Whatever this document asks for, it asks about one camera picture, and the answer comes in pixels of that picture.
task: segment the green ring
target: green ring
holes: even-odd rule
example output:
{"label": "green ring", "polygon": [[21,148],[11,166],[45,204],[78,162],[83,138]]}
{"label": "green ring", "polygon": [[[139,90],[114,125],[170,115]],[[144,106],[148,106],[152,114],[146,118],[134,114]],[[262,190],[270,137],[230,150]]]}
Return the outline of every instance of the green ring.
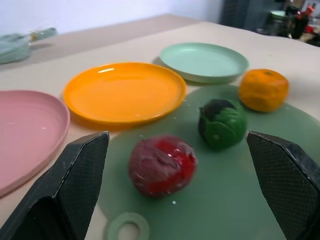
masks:
{"label": "green ring", "polygon": [[147,220],[134,212],[125,212],[117,216],[110,224],[107,232],[108,240],[118,240],[120,229],[126,224],[134,224],[139,228],[137,240],[149,240],[150,228]]}

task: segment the toy orange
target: toy orange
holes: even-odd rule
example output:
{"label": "toy orange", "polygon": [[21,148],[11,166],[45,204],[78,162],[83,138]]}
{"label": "toy orange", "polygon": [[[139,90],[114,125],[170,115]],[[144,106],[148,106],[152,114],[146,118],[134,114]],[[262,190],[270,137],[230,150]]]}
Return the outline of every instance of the toy orange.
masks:
{"label": "toy orange", "polygon": [[240,84],[240,100],[250,109],[272,112],[281,106],[289,91],[289,82],[280,73],[268,69],[248,71]]}

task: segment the red apple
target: red apple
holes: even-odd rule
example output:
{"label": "red apple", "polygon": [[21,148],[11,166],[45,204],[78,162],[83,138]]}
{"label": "red apple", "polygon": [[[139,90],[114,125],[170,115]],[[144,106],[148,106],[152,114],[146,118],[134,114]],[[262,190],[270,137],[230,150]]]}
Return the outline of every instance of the red apple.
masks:
{"label": "red apple", "polygon": [[187,186],[196,170],[194,149],[175,136],[143,139],[133,149],[129,177],[144,195],[161,198]]}

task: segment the table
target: table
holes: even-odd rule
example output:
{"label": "table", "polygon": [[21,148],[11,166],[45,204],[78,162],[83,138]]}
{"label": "table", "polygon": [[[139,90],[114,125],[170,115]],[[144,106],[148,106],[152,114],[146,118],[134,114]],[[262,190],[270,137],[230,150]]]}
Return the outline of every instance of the table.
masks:
{"label": "table", "polygon": [[129,23],[57,35],[32,44],[31,49],[33,51],[30,58],[0,65],[0,72],[43,63],[199,22],[196,19],[166,14]]}
{"label": "table", "polygon": [[[171,19],[170,24],[174,22],[175,17],[167,17]],[[320,120],[320,48],[318,47],[288,38],[264,36],[242,29],[194,21],[185,22],[173,29],[169,28],[162,32],[153,32],[150,35],[126,40],[120,43],[113,42],[109,46],[87,49],[88,51],[77,54],[69,50],[72,55],[56,55],[35,64],[21,62],[19,63],[21,66],[17,67],[4,66],[0,72],[0,89],[38,90],[61,97],[67,82],[88,68],[114,62],[157,64],[159,52],[166,46],[181,42],[204,42],[222,45],[240,52],[249,60],[251,69],[271,69],[283,74],[290,81],[287,102]],[[240,79],[232,84],[238,85],[239,82]],[[188,93],[200,86],[189,83]],[[96,130],[71,123],[64,146],[94,132]],[[117,134],[118,132],[110,132],[111,139]],[[52,166],[55,159],[24,186],[0,199],[0,226],[4,224],[34,181]],[[96,206],[86,239],[102,240],[106,223],[106,216],[103,215],[99,206]],[[123,233],[123,239],[131,239],[134,234],[134,228],[127,228]]]}

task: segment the green cutting board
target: green cutting board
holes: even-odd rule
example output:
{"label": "green cutting board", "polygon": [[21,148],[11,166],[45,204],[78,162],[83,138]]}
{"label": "green cutting board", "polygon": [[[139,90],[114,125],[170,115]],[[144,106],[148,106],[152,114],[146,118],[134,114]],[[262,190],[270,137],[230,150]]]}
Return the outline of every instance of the green cutting board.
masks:
{"label": "green cutting board", "polygon": [[[285,240],[261,192],[246,142],[214,152],[198,134],[199,107],[212,98],[239,100],[237,92],[231,85],[203,87],[167,117],[125,131],[110,142],[98,199],[108,223],[134,212],[148,221],[151,240]],[[310,115],[288,104],[272,113],[246,111],[249,130],[292,141],[320,160],[320,125]],[[188,187],[152,199],[134,188],[128,160],[139,140],[163,134],[193,146],[198,166]]]}

